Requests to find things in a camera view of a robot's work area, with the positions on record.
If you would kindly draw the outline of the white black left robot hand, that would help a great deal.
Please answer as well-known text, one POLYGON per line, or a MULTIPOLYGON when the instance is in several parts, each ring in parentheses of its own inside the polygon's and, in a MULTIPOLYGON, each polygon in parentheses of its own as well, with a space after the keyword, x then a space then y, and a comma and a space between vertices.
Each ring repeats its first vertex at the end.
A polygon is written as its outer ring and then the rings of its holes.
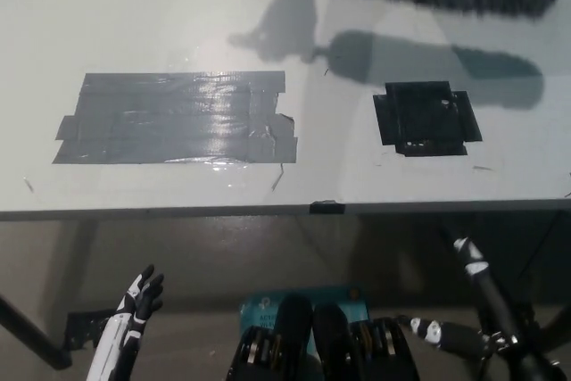
POLYGON ((87 374, 87 381, 130 380, 146 324, 162 305, 163 274, 147 266, 129 286, 106 322, 87 374))

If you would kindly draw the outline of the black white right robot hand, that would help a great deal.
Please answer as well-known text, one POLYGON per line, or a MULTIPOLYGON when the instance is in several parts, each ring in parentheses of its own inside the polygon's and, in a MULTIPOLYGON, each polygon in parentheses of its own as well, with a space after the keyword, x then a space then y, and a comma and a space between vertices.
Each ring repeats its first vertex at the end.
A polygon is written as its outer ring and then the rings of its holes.
POLYGON ((443 241, 457 257, 472 287, 481 327, 408 316, 400 316, 399 323, 441 351, 479 361, 481 372, 497 355, 506 362, 510 380, 565 380, 563 370, 547 354, 570 343, 570 307, 564 307, 548 325, 540 327, 532 307, 513 303, 469 237, 444 233, 443 241))

